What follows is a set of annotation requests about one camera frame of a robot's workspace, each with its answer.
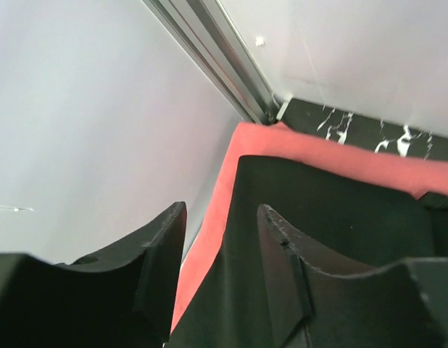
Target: black fabric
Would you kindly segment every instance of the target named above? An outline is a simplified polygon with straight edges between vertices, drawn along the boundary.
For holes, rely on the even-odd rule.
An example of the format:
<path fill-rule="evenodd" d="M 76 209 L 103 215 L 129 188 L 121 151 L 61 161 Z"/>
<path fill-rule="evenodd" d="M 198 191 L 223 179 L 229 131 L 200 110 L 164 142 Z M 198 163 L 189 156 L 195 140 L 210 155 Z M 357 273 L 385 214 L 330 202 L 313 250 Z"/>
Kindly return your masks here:
<path fill-rule="evenodd" d="M 428 192 L 419 198 L 431 216 L 435 253 L 448 257 L 448 196 Z"/>
<path fill-rule="evenodd" d="M 260 204 L 369 265 L 435 255 L 431 218 L 409 194 L 287 159 L 242 157 L 223 244 L 167 347 L 273 347 L 257 231 Z"/>
<path fill-rule="evenodd" d="M 444 194 L 437 194 L 435 192 L 427 192 L 419 202 L 430 210 L 446 210 L 448 211 L 448 196 Z"/>
<path fill-rule="evenodd" d="M 430 211 L 434 241 L 435 253 L 438 256 L 448 257 L 448 210 Z"/>
<path fill-rule="evenodd" d="M 448 161 L 448 138 L 293 98 L 282 122 L 292 130 L 375 152 Z"/>

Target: small white debris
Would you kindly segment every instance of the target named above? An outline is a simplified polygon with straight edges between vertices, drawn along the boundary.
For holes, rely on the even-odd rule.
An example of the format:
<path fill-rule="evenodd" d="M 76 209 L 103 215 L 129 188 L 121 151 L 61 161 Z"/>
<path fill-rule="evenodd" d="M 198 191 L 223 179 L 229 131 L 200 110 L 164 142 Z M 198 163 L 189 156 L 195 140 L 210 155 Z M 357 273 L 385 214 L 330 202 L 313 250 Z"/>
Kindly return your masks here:
<path fill-rule="evenodd" d="M 256 47 L 264 46 L 266 44 L 265 38 L 263 38 L 262 36 L 257 36 L 254 39 L 254 44 L 256 45 Z"/>

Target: white wall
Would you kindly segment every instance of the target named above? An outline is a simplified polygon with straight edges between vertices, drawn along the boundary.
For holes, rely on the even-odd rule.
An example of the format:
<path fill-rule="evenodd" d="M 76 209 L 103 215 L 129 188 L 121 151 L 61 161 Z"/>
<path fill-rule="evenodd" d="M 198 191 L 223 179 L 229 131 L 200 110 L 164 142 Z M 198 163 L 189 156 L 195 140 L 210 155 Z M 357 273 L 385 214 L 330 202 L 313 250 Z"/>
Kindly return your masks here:
<path fill-rule="evenodd" d="M 221 2 L 284 98 L 448 136 L 448 0 Z"/>
<path fill-rule="evenodd" d="M 240 117 L 141 0 L 0 0 L 0 252 L 75 258 L 175 200 L 199 228 Z"/>

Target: black panel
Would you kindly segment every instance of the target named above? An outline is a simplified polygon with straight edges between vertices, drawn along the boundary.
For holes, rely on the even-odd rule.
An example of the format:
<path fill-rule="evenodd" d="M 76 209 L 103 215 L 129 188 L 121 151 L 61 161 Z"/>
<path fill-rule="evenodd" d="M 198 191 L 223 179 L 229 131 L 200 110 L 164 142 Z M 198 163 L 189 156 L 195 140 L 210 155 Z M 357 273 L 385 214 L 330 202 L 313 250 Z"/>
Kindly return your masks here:
<path fill-rule="evenodd" d="M 264 203 L 308 236 L 369 265 L 435 255 L 431 218 L 409 194 L 287 159 L 242 157 L 223 245 L 167 347 L 273 348 L 286 334 L 274 332 L 270 314 L 277 309 L 267 303 L 257 227 Z M 297 301 L 291 314 L 309 313 L 303 298 Z"/>
<path fill-rule="evenodd" d="M 0 347 L 162 347 L 185 230 L 175 203 L 73 265 L 0 254 Z"/>
<path fill-rule="evenodd" d="M 273 261 L 285 274 L 301 264 L 297 277 L 309 289 L 313 309 L 311 315 L 271 313 L 273 327 L 284 317 L 299 321 L 292 336 L 306 336 L 305 347 L 312 348 L 448 347 L 448 258 L 408 259 L 373 268 L 298 231 L 269 206 L 261 206 L 258 213 L 266 283 L 274 284 Z M 273 260 L 274 249 L 286 254 L 285 262 Z M 294 255 L 299 258 L 295 268 L 287 262 Z M 267 300 L 282 311 L 284 295 L 296 301 L 291 294 L 297 289 L 276 287 L 279 297 L 268 292 Z M 276 347 L 296 347 L 289 335 L 285 338 L 290 343 Z"/>
<path fill-rule="evenodd" d="M 448 210 L 448 196 L 437 194 L 436 192 L 427 192 L 419 202 L 426 208 L 433 210 Z"/>
<path fill-rule="evenodd" d="M 448 161 L 448 138 L 299 99 L 289 102 L 282 122 L 300 133 L 374 152 Z"/>

